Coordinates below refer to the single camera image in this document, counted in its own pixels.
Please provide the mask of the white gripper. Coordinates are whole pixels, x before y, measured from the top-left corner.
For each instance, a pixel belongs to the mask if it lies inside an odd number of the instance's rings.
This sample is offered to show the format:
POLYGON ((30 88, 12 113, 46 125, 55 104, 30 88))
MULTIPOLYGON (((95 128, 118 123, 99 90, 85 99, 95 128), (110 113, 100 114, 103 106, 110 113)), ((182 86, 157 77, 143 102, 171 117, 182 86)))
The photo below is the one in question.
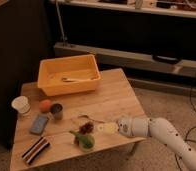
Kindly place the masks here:
POLYGON ((115 122, 101 123, 97 126, 97 131, 102 133, 114 134, 117 131, 124 136, 132 135, 132 118, 121 117, 115 122))

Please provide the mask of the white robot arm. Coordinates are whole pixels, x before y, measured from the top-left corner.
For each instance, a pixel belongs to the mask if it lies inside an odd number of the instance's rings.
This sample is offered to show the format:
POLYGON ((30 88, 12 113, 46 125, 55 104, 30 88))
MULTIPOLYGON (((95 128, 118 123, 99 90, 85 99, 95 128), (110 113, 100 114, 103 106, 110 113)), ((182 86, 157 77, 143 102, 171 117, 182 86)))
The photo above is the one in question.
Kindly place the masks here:
POLYGON ((190 171, 196 171, 196 150, 190 147, 165 118, 121 117, 117 122, 101 123, 98 132, 120 133, 126 137, 152 137, 178 155, 190 171))

